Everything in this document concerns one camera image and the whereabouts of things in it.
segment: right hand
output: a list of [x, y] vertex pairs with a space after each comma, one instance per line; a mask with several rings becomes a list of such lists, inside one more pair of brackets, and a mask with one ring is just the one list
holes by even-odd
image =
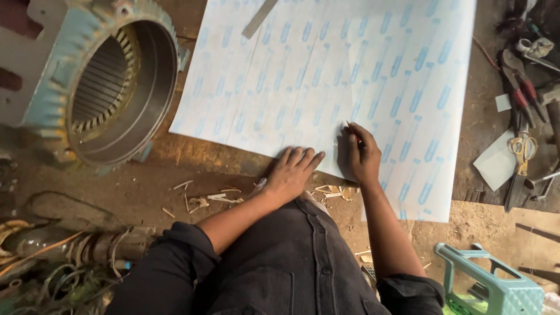
[[[381, 164], [381, 150], [373, 135], [357, 123], [350, 123], [348, 128], [353, 132], [349, 135], [350, 165], [354, 177], [361, 187], [379, 185], [379, 165]], [[362, 150], [354, 133], [363, 141]]]

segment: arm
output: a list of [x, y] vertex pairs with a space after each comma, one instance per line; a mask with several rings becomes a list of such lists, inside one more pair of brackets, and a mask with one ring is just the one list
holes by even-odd
[[381, 303], [393, 315], [442, 315], [444, 289], [426, 278], [424, 268], [404, 234], [379, 184], [381, 151], [374, 137], [355, 123], [349, 125], [351, 168], [362, 189], [371, 253]]
[[302, 153], [302, 147], [295, 150], [287, 148], [270, 174], [267, 184], [255, 197], [197, 224], [209, 237], [217, 254], [223, 253], [255, 222], [304, 191], [307, 179], [319, 166], [325, 153], [314, 156], [312, 148], [307, 149], [303, 157]]
[[116, 290], [106, 314], [191, 314], [194, 280], [202, 282], [218, 257], [262, 217], [299, 196], [324, 153], [288, 148], [253, 198], [197, 225], [175, 222]]
[[355, 123], [349, 127], [365, 145], [360, 151], [356, 136], [350, 135], [351, 167], [362, 190], [375, 273], [381, 279], [395, 274], [426, 277], [418, 255], [379, 184], [381, 151], [374, 137]]

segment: white paper piece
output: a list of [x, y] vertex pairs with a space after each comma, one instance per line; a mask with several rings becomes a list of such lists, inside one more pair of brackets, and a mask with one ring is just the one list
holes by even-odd
[[507, 94], [496, 96], [496, 108], [498, 112], [511, 109], [510, 96]]
[[512, 129], [504, 132], [473, 163], [492, 191], [510, 179], [515, 171], [517, 159], [510, 145], [513, 138], [515, 134]]
[[476, 1], [280, 0], [247, 40], [262, 2], [208, 1], [170, 132], [268, 156], [313, 147], [319, 170], [352, 179], [340, 129], [355, 121], [398, 216], [447, 222]]

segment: wire cutter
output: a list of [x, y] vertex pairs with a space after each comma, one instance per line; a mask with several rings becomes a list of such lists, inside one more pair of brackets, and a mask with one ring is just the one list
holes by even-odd
[[548, 119], [540, 109], [539, 100], [536, 97], [535, 87], [529, 78], [525, 75], [525, 66], [523, 61], [517, 58], [509, 49], [504, 49], [501, 55], [502, 72], [509, 80], [513, 89], [513, 97], [517, 102], [523, 116], [529, 123], [531, 128], [535, 128], [535, 120], [533, 114], [529, 110], [531, 105], [536, 114], [543, 123], [547, 123]]

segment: green plastic stool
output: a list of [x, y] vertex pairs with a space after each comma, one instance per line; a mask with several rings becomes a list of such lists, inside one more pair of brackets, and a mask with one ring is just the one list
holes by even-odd
[[[446, 299], [472, 315], [541, 315], [544, 291], [535, 282], [520, 274], [510, 266], [499, 261], [485, 251], [478, 243], [473, 243], [474, 250], [459, 251], [446, 243], [437, 243], [433, 251], [445, 260], [444, 287]], [[491, 272], [486, 271], [468, 258], [487, 258], [491, 261]], [[464, 300], [453, 293], [453, 276], [455, 267], [465, 272], [478, 282], [469, 290], [477, 297], [474, 300]], [[515, 279], [502, 279], [497, 276], [501, 269]], [[488, 304], [484, 313], [480, 307], [483, 300]]]

